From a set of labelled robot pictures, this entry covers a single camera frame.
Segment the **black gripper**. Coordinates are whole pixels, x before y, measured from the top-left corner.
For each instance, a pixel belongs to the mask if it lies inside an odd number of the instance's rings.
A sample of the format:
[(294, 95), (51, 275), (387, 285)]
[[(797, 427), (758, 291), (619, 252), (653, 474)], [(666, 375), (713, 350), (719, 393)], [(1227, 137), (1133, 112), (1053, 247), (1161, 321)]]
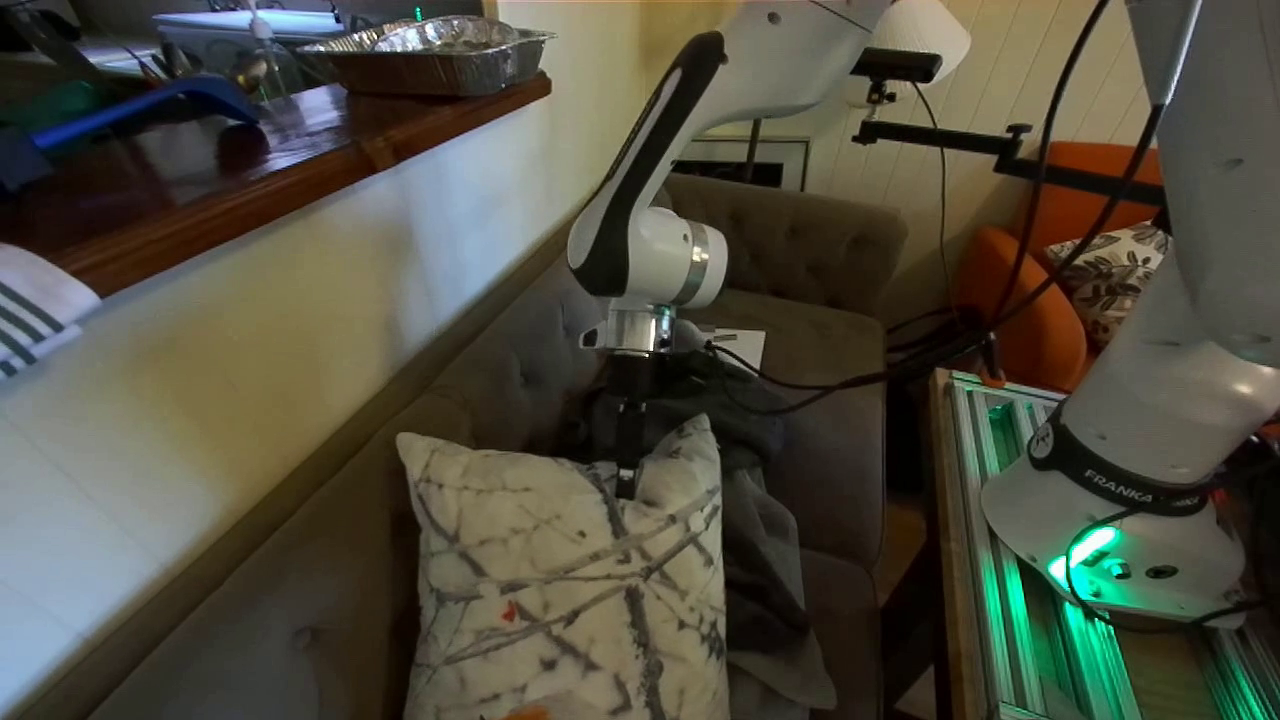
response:
[(587, 438), (599, 459), (634, 470), (653, 447), (648, 403), (656, 397), (653, 355), (607, 355), (605, 383), (587, 403)]

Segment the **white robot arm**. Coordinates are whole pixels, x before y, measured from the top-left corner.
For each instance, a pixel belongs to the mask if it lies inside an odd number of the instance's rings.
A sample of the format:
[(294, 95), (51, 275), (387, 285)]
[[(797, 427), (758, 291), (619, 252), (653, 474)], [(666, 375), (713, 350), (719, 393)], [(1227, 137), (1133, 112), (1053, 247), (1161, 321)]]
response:
[[(566, 233), (570, 275), (607, 304), (605, 351), (656, 351), (676, 308), (725, 288), (729, 242), (656, 199), (680, 148), (821, 104), (908, 15), (957, 32), (941, 0), (743, 0), (680, 47)], [(1129, 0), (1129, 15), (1171, 255), (979, 509), (1076, 605), (1213, 621), (1240, 601), (1245, 549), (1209, 483), (1280, 412), (1280, 0)]]

